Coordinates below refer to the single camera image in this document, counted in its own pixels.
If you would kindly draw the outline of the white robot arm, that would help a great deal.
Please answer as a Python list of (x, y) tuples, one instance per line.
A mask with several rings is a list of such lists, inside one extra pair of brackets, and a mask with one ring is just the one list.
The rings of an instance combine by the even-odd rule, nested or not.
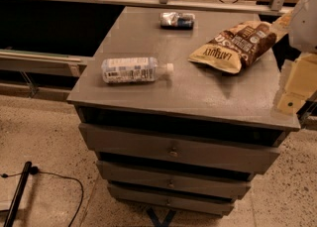
[(282, 67), (276, 108), (292, 115), (317, 91), (317, 0), (300, 0), (296, 4), (288, 34), (290, 45), (301, 54)]

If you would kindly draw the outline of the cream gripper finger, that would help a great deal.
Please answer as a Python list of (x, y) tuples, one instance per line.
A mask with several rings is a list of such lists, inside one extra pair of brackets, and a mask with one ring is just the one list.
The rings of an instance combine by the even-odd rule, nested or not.
[(284, 62), (276, 104), (280, 112), (295, 114), (316, 91), (316, 54), (302, 53), (295, 61)]

